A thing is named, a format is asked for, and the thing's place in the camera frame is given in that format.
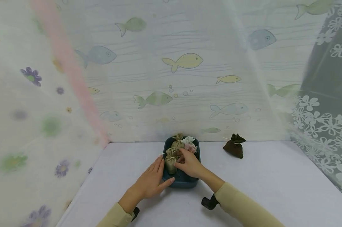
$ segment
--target gray fabric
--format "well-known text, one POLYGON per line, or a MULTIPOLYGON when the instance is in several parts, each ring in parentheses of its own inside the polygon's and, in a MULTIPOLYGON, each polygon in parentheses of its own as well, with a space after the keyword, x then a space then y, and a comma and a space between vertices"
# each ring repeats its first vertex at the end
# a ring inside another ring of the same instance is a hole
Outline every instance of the gray fabric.
POLYGON ((289 115, 291 139, 342 193, 341 1, 335 1, 328 13, 310 55, 301 91, 293 102, 295 108, 289 115), (332 36, 334 32, 332 39, 322 38, 323 33, 332 36))

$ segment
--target right hand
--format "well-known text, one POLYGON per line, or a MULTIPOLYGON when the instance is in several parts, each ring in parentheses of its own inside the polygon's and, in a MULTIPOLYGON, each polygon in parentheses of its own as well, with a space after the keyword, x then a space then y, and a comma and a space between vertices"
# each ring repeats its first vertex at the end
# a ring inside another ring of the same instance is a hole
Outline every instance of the right hand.
POLYGON ((176 168, 182 170, 191 177, 200 178, 203 173, 207 170, 196 158, 196 156, 188 150, 180 148, 179 151, 185 158, 185 163, 181 164, 176 162, 174 165, 176 168))

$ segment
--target sleeve cuff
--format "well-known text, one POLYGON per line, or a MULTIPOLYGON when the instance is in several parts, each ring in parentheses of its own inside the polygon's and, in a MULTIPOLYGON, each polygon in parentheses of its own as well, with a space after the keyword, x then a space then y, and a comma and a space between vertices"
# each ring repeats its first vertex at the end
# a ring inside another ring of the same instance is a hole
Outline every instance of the sleeve cuff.
POLYGON ((119 203, 114 204, 107 214, 109 222, 117 227, 126 227, 132 221, 133 217, 134 214, 132 213, 130 215, 126 213, 119 203))
POLYGON ((238 189, 228 182, 225 182, 221 188, 214 194, 216 200, 220 203, 220 207, 227 213, 231 214, 233 208, 233 200, 239 193, 238 189))

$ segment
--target white table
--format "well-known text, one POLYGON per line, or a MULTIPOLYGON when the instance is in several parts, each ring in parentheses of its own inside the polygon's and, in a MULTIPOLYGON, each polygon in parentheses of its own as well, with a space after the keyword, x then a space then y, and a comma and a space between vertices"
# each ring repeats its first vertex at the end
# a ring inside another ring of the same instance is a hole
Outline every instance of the white table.
MULTIPOLYGON (((200 143, 201 162, 276 216, 286 227, 342 227, 342 194, 292 142, 243 143, 242 160, 221 142, 200 143)), ((58 227, 93 227, 162 152, 163 143, 111 143, 102 152, 58 227)), ((201 205, 212 191, 166 189, 138 204, 136 227, 225 227, 241 224, 219 206, 201 205)))

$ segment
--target blue plastic tray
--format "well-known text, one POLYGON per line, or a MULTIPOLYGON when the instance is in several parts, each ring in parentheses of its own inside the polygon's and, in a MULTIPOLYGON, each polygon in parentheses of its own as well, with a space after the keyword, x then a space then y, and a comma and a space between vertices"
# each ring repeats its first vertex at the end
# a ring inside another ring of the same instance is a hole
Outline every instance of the blue plastic tray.
MULTIPOLYGON (((163 148, 163 152, 165 153, 167 149, 169 149, 172 145, 172 143, 176 141, 176 139, 170 137, 166 140, 165 142, 165 146, 163 148)), ((197 139, 195 139, 193 141, 193 144, 195 144, 195 146, 197 146, 197 152, 195 153, 196 158, 200 161, 200 144, 199 141, 197 139)), ((171 177, 175 178, 175 181, 171 184, 170 187, 172 188, 179 188, 179 189, 191 189, 193 187, 195 187, 199 181, 198 178, 195 177, 190 177, 189 175, 185 174, 185 172, 181 171, 181 170, 177 170, 176 174, 168 174, 167 171, 167 167, 165 166, 165 168, 163 169, 163 175, 162 175, 162 179, 164 181, 166 181, 167 179, 170 179, 171 177)))

